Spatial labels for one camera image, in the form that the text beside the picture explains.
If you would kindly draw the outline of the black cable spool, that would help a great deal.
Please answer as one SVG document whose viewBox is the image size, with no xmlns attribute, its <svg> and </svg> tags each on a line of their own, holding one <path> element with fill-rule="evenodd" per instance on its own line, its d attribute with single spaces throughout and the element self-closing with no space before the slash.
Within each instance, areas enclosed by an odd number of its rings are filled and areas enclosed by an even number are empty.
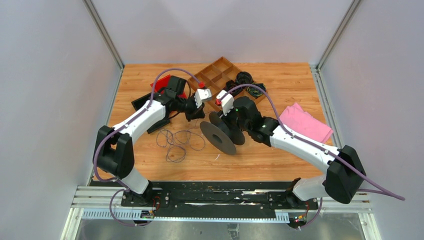
<svg viewBox="0 0 424 240">
<path fill-rule="evenodd" d="M 227 124 L 215 111 L 209 113 L 209 121 L 199 124 L 203 136 L 218 150 L 226 155 L 235 155 L 236 146 L 241 146 L 246 139 L 242 131 L 232 124 Z"/>
</svg>

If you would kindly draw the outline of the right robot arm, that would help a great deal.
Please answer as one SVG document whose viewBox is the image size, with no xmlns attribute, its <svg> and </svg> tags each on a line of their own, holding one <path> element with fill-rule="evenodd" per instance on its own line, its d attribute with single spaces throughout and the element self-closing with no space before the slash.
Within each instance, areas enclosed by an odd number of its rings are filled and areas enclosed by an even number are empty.
<svg viewBox="0 0 424 240">
<path fill-rule="evenodd" d="M 348 145 L 343 148 L 326 145 L 307 138 L 277 119 L 262 116 L 256 104 L 247 96 L 234 99 L 231 95 L 222 100 L 222 120 L 229 127 L 245 131 L 256 142 L 287 151 L 318 168 L 322 175 L 313 178 L 296 178 L 286 190 L 286 203 L 294 209 L 307 200 L 331 197 L 349 204 L 359 190 L 365 170 L 357 151 Z"/>
</svg>

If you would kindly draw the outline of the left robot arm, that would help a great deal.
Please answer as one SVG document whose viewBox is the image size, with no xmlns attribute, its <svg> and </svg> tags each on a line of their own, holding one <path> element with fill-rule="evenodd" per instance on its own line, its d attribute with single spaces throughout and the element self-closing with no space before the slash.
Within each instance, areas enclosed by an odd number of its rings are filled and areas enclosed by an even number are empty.
<svg viewBox="0 0 424 240">
<path fill-rule="evenodd" d="M 167 86 L 143 96 L 144 104 L 130 117 L 112 127 L 104 125 L 97 132 L 92 160 L 96 178 L 105 182 L 98 169 L 111 174 L 110 181 L 122 185 L 130 199 L 142 207 L 154 200 L 153 183 L 135 167 L 134 144 L 144 133 L 166 125 L 172 112 L 184 113 L 187 121 L 205 117 L 205 102 L 211 100 L 211 90 L 199 82 L 199 88 L 184 98 L 181 95 L 187 83 L 172 75 Z"/>
</svg>

